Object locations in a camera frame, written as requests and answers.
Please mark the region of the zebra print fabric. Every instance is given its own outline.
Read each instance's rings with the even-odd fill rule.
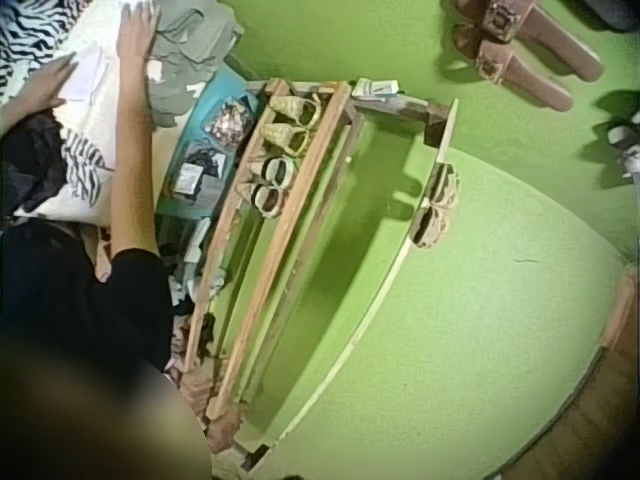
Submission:
[[[17,62],[48,62],[90,0],[0,0],[0,98]]]

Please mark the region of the woven sandal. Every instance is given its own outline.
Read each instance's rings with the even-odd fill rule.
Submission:
[[[238,193],[264,218],[275,218],[282,213],[286,193],[277,188],[256,183],[238,185]]]
[[[262,137],[269,143],[280,147],[290,157],[298,158],[309,143],[309,130],[294,127],[288,123],[271,123],[260,130]]]
[[[286,190],[296,176],[296,163],[289,157],[268,158],[248,163],[251,172],[278,190]]]
[[[322,105],[317,96],[313,100],[296,96],[273,96],[269,100],[269,106],[304,128],[312,128],[322,116]]]
[[[435,247],[449,229],[448,213],[432,206],[420,209],[411,226],[411,241],[418,248]]]
[[[454,210],[460,203],[458,190],[460,179],[453,165],[443,163],[437,166],[436,180],[429,204],[440,210]]]

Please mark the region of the dark clothing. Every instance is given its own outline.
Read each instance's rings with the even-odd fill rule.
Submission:
[[[142,360],[169,360],[172,311],[162,262],[138,249],[118,253],[100,283],[84,245],[32,220],[0,239],[0,333],[80,362],[118,388]]]
[[[21,205],[32,212],[65,184],[60,128],[53,111],[46,110],[23,119],[0,139],[2,216]]]

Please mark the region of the white paper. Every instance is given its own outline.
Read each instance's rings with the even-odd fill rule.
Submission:
[[[107,60],[98,44],[79,52],[73,59],[77,62],[71,77],[60,89],[58,96],[69,102],[91,104],[91,96],[107,70]]]
[[[178,174],[176,186],[173,187],[173,191],[184,195],[193,195],[203,171],[204,167],[201,167],[200,165],[183,163],[180,168],[180,173]]]

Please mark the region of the paper tag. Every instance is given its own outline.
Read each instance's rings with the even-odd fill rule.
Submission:
[[[173,191],[184,195],[193,195],[202,176],[204,167],[192,163],[183,163]]]

